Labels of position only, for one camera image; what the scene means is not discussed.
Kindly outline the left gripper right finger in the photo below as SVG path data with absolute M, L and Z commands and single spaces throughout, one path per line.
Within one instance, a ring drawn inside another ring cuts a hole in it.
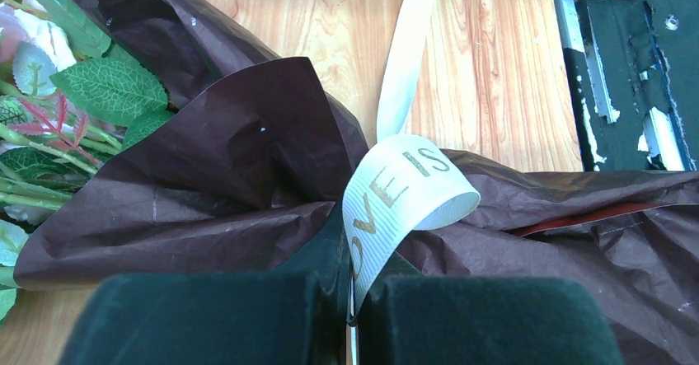
M 362 364 L 621 364 L 604 314 L 559 278 L 428 277 L 394 254 L 359 311 Z

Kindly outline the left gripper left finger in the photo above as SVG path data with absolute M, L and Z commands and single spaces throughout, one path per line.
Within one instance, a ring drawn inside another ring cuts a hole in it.
M 62 364 L 342 364 L 349 252 L 335 206 L 268 272 L 121 274 L 94 292 Z

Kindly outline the cream ribbon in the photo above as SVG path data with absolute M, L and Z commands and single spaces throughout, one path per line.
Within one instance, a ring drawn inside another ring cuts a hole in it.
M 471 213 L 479 192 L 429 139 L 405 132 L 435 0 L 403 0 L 378 102 L 377 143 L 345 188 L 350 255 L 349 355 L 359 363 L 358 320 L 369 289 L 406 236 Z

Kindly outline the dark red wrapping paper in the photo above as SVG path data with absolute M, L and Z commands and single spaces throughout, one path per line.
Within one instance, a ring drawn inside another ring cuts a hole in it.
M 279 58 L 205 0 L 71 1 L 178 111 L 30 234 L 19 288 L 268 272 L 342 212 L 371 147 L 307 58 Z M 428 277 L 577 282 L 621 364 L 697 363 L 697 173 L 523 173 L 440 151 L 481 201 L 453 224 L 410 232 L 392 255 Z

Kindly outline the pink fake flower stem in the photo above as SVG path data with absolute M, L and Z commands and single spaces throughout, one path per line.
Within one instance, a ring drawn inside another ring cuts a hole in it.
M 172 116 L 167 91 L 71 0 L 37 0 L 66 32 L 77 63 L 56 92 L 20 92 L 1 76 L 1 313 L 15 305 L 17 259 L 30 234 L 113 156 Z

